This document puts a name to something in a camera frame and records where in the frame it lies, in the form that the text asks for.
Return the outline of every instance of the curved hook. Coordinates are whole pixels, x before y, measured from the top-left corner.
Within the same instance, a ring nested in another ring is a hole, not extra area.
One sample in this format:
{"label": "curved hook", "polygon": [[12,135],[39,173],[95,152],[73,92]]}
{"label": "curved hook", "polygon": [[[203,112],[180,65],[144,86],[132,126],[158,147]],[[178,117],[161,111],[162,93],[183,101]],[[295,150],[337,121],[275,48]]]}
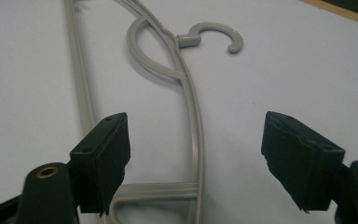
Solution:
{"label": "curved hook", "polygon": [[176,38],[180,48],[194,47],[200,44],[200,33],[206,30],[219,31],[231,37],[232,44],[228,46],[230,53],[237,53],[242,49],[243,39],[242,36],[234,29],[215,22],[202,22],[191,27],[188,35],[178,35]]}

